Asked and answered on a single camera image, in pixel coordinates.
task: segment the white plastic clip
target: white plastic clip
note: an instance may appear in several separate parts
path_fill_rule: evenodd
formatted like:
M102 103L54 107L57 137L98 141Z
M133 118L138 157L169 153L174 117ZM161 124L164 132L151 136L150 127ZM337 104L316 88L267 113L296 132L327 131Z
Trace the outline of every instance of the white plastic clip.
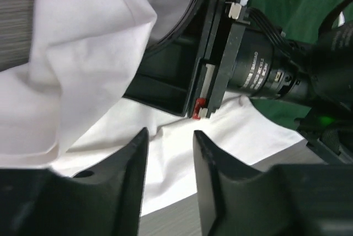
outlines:
M201 119L205 118L207 115L207 112L208 112L208 108L200 108L199 118Z
M228 14L229 18L238 20L241 10L242 10L242 6L239 3L232 3Z

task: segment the black cable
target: black cable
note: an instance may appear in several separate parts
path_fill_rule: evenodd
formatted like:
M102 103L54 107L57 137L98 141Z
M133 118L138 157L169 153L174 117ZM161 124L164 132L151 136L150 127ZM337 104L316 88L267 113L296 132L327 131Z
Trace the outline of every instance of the black cable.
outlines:
M247 9L249 18L260 28L260 30L266 35L269 41L281 51L281 53L287 58L287 60L298 68L301 66L293 61L293 58L303 58L305 54L292 47L286 39L284 39L278 30L272 25L271 21L257 8L249 7Z
M325 19L322 21L319 27L319 36L331 30L336 18L340 15L343 9L346 8L351 2L353 2L353 0L343 0L328 15L326 15Z

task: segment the black strap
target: black strap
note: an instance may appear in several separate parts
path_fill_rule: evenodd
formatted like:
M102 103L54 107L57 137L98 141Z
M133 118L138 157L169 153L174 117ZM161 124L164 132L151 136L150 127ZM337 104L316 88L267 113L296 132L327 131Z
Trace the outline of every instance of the black strap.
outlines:
M319 27L319 36L325 32L332 29L332 25L335 22L336 18L340 13L346 8L353 0L343 0L338 6L336 6L322 21L321 26Z

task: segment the black robot gripper finger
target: black robot gripper finger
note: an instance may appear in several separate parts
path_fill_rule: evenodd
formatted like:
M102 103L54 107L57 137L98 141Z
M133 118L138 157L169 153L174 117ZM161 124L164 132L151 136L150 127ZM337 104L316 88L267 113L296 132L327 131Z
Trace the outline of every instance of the black robot gripper finger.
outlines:
M202 235L353 235L351 165L261 173L194 134Z
M136 236L147 152L144 128L73 178L50 169L0 170L0 235Z

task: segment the lens barrel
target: lens barrel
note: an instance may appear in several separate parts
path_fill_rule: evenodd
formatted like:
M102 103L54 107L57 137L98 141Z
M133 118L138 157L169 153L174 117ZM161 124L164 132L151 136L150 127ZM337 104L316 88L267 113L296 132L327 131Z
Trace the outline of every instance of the lens barrel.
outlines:
M309 44L289 42L298 50L311 48ZM306 61L309 62L298 59L300 64ZM316 97L309 75L299 71L262 32L254 29L244 32L227 90L252 98L281 99L308 106Z

